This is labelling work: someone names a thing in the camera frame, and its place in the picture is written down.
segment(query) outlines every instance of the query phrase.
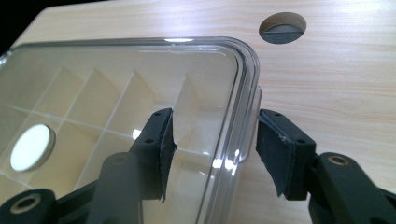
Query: wooden table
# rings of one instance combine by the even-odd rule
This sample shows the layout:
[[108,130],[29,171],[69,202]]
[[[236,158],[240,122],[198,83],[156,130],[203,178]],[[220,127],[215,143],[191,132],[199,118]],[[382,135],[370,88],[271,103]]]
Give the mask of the wooden table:
[[[259,36],[282,11],[302,15],[305,34],[286,45]],[[26,42],[225,35],[248,43],[261,62],[262,107],[283,113],[318,144],[354,158],[381,188],[396,192],[396,2],[392,0],[109,1],[44,10]],[[309,223],[307,202],[276,197],[252,150],[234,223]]]

